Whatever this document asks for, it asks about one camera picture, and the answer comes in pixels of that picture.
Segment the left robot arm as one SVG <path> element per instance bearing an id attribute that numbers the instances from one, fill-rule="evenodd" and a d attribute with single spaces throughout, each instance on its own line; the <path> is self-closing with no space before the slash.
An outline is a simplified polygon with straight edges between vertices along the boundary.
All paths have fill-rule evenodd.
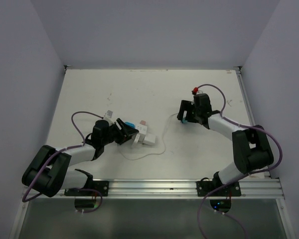
<path id="1" fill-rule="evenodd" d="M 101 119 L 95 122 L 92 133 L 80 145 L 62 149 L 42 146 L 22 176 L 21 181 L 27 186 L 23 202 L 30 201 L 28 194 L 32 189 L 47 197 L 55 196 L 62 189 L 78 191 L 84 196 L 95 192 L 92 174 L 69 167 L 94 161 L 102 155 L 106 145 L 113 142 L 121 145 L 138 133 L 121 119 L 114 123 Z"/>

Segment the white cube power socket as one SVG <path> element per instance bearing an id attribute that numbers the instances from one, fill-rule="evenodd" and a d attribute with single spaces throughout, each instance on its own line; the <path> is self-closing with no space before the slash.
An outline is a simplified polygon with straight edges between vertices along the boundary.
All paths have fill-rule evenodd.
<path id="1" fill-rule="evenodd" d="M 138 139 L 138 142 L 143 142 L 145 139 L 145 136 L 147 135 L 148 127 L 143 124 L 137 124 L 136 129 L 139 131 L 136 138 Z"/>

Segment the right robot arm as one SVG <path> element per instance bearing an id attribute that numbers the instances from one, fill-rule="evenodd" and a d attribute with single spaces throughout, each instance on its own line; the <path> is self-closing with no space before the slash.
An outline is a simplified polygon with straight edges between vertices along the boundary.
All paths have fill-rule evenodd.
<path id="1" fill-rule="evenodd" d="M 228 192 L 229 182 L 234 179 L 274 162 L 264 130 L 260 126 L 244 127 L 225 119 L 220 111 L 212 109 L 210 98 L 205 93 L 194 95 L 192 101 L 182 100 L 177 119 L 181 122 L 198 123 L 232 142 L 233 162 L 216 172 L 212 179 L 212 190 L 216 195 Z"/>

